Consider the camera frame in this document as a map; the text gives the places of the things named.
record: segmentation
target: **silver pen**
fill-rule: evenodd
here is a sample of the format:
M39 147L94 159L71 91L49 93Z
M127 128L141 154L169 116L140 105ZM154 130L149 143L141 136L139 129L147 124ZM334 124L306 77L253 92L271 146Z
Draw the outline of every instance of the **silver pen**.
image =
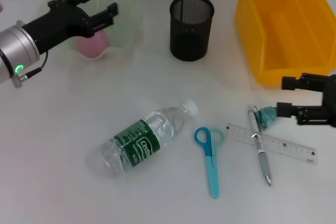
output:
M258 150L258 157L259 157L259 162L261 166L261 171L266 180L266 183L269 186L271 186L271 173L269 171L264 142L262 140L263 137L261 135L261 127L260 127L259 120L257 119L256 112L253 110L249 110L248 118L250 120L252 130L256 132L256 134L254 134L252 137L256 139L256 145L257 145L257 150Z

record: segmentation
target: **white tabletop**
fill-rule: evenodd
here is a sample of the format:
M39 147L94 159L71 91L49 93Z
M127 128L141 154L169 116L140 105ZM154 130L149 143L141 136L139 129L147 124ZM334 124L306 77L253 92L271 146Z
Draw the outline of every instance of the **white tabletop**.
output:
M1 1L3 30L32 20L45 0ZM317 148L318 165L269 152L268 187L255 147L227 140L218 153L221 196L211 199L203 150L193 139L198 127L249 127L248 105L319 105L321 93L254 82L235 30L237 0L211 0L207 55L177 60L169 51L171 1L138 0L145 21L133 56L87 62L55 49L21 89L0 85L1 223L334 223L336 129L297 126L294 118L279 119L267 134ZM112 179L102 143L186 99L200 114L175 143Z

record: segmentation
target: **transparent ruler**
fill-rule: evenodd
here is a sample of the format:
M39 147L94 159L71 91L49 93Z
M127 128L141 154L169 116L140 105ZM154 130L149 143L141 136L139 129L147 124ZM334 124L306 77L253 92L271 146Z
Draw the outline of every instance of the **transparent ruler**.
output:
M255 139L251 137L253 134L255 134L255 132L232 124L227 125L225 129L225 135L228 139L239 140L247 144L256 145ZM311 164L317 164L317 150L314 148L264 134L262 134L262 139L265 148L269 151L297 158Z

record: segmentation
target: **plastic bottle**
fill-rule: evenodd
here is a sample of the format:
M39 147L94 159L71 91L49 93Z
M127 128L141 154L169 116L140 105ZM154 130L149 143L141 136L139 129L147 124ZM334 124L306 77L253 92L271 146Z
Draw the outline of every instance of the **plastic bottle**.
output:
M153 111L103 145L103 156L114 176L131 170L168 145L184 123L198 114L194 101Z

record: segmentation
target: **scissors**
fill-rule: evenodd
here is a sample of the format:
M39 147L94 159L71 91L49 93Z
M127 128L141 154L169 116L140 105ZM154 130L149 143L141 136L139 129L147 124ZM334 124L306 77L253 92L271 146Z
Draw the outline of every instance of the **scissors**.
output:
M206 142L201 142L197 135L200 131L205 131ZM220 134L220 140L214 141L214 132ZM218 178L218 167L217 167L217 151L219 147L223 144L225 139L224 132L219 128L211 128L210 130L206 127L201 127L195 132L195 141L201 147L203 147L205 152L206 168L208 173L209 188L211 197L219 197L219 178Z

